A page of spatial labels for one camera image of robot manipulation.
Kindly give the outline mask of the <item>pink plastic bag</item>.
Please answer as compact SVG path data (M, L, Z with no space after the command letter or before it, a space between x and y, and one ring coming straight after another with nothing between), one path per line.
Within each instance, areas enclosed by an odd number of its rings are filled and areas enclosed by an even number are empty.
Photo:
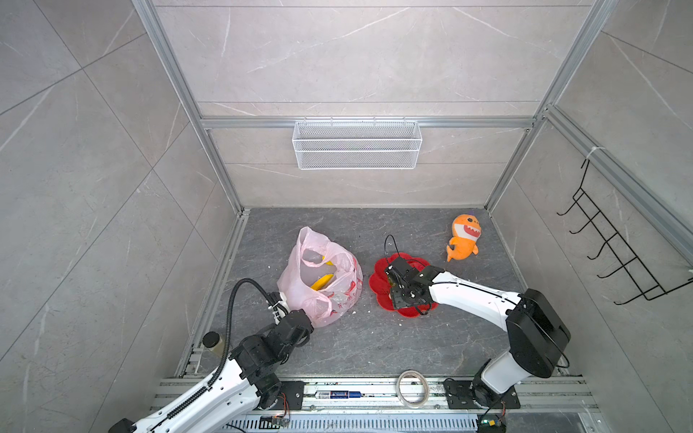
M363 291L357 258L327 236L303 227L277 287L291 310L304 310L314 328L339 320Z

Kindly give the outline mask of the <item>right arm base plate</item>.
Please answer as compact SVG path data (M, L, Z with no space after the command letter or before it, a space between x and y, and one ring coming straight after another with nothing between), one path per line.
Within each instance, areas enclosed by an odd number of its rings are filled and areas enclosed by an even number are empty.
M446 378L443 381L445 397L451 410L520 409L521 404L514 387L504 393L495 393L480 382Z

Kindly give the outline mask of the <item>red flower-shaped plate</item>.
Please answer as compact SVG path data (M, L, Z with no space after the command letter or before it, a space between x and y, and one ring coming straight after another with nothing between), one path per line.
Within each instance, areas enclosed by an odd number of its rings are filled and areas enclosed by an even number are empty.
M385 274L385 269L395 260L396 257L399 256L404 258L407 263L412 265L418 271L421 271L425 266L430 264L421 257L415 257L404 253L393 254L390 257L381 258L375 263L374 273L369 278L369 287L371 291L376 294L377 302L384 310L396 311L401 316L410 319L424 316L430 310L435 310L438 307L438 304L432 303L420 307L405 308L401 310L396 310L393 306L393 301L390 297L390 283Z

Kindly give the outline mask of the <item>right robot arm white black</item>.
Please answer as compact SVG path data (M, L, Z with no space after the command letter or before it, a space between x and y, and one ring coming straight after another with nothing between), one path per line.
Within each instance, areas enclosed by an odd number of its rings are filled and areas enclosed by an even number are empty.
M386 265L384 274L397 310L421 311L434 303L447 305L484 319L506 333L509 348L486 362L469 386L478 406L490 408L501 402L509 390L527 378L550 378L556 369L570 367L564 354L570 332L538 290L518 293L493 289L436 266L418 270L402 257Z

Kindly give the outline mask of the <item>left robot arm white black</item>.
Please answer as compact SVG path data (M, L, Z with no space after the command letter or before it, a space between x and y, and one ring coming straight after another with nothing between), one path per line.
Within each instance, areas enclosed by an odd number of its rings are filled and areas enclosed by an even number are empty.
M204 380L137 421L119 420L111 432L214 432L254 409L268 409L281 394L275 370L313 332L303 310L293 310L267 335L244 338Z

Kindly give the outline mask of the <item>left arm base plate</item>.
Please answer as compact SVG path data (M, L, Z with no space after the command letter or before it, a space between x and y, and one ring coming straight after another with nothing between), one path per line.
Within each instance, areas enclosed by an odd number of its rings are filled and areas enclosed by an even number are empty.
M289 411L300 411L303 406L306 382L303 381L282 381L279 393L270 400L272 406L270 411L283 411L284 406Z

